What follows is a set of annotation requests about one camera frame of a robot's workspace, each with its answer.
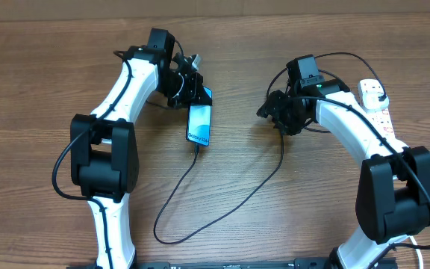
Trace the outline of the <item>Samsung Galaxy smartphone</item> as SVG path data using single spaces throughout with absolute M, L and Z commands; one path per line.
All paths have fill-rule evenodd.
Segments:
M 191 105 L 188 109 L 186 139 L 200 146 L 209 146 L 211 105 Z

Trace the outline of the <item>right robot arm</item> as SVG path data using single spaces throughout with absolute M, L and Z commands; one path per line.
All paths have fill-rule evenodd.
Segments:
M 282 135 L 317 123 L 332 133 L 360 167 L 355 201 L 358 228 L 326 257 L 297 258 L 295 268 L 395 268 L 387 254 L 423 251 L 416 235 L 430 226 L 430 152 L 396 138 L 390 100 L 377 75 L 352 92 L 317 66 L 315 55 L 288 62 L 285 90 L 269 90 L 258 116 Z

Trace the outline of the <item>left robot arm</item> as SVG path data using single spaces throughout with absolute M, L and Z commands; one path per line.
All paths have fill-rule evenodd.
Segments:
M 150 95 L 158 91 L 170 108 L 188 110 L 186 139 L 210 143 L 212 91 L 199 74 L 199 55 L 174 53 L 176 38 L 153 28 L 148 43 L 119 52 L 122 69 L 104 101 L 70 125 L 72 182 L 93 213 L 99 254 L 95 268 L 135 268 L 129 198 L 140 162 L 134 124 Z

